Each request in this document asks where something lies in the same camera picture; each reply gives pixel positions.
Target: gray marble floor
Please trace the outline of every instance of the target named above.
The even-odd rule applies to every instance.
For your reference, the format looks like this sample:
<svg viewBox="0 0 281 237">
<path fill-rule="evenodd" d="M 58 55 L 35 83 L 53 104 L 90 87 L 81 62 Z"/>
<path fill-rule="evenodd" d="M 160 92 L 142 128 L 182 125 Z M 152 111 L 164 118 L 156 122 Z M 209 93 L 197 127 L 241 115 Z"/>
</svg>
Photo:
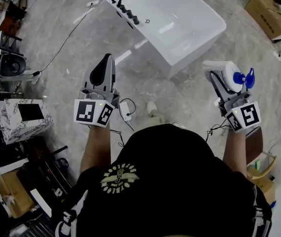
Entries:
<svg viewBox="0 0 281 237">
<path fill-rule="evenodd" d="M 23 38 L 21 51 L 32 70 L 41 70 L 50 62 L 87 11 L 89 1 L 93 0 L 38 0 L 29 9 L 19 36 Z M 117 64 L 115 88 L 122 98 L 131 98 L 136 103 L 131 121 L 134 126 L 146 118 L 146 102 L 155 101 L 168 122 L 184 125 L 203 138 L 210 127 L 223 121 L 213 104 L 217 96 L 201 71 L 203 60 L 231 60 L 245 73 L 253 67 L 256 85 L 252 92 L 261 111 L 264 148 L 268 151 L 275 143 L 281 143 L 281 62 L 273 55 L 274 50 L 281 50 L 281 43 L 272 44 L 244 10 L 248 0 L 204 1 L 224 18 L 227 29 L 209 52 L 170 80 L 162 76 L 154 63 L 137 53 L 133 46 L 141 36 L 121 24 L 115 11 L 103 2 L 89 11 L 38 84 L 27 85 L 28 97 L 45 99 L 54 119 L 46 140 L 51 149 L 68 145 L 62 155 L 70 162 L 74 179 L 79 174 L 89 132 L 88 127 L 73 123 L 74 99 L 85 71 L 93 69 L 107 52 L 118 58 L 132 51 Z M 122 131 L 125 142 L 132 134 L 118 111 L 111 117 L 111 128 Z M 225 130 L 217 130 L 209 138 L 211 148 L 220 158 L 225 139 Z M 111 140 L 115 160 L 121 150 L 120 138 L 112 134 Z"/>
</svg>

